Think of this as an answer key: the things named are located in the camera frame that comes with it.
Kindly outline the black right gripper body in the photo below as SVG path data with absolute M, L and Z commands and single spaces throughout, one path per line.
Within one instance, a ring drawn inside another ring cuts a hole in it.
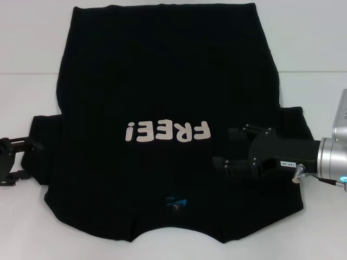
M 248 157 L 254 177 L 261 177 L 269 170 L 295 173 L 318 173 L 320 141 L 283 138 L 274 130 L 261 131 L 251 142 Z

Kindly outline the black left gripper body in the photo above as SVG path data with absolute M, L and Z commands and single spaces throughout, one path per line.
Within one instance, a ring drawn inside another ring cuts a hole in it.
M 13 143 L 17 139 L 1 138 L 1 182 L 17 182 L 11 174 L 16 152 Z

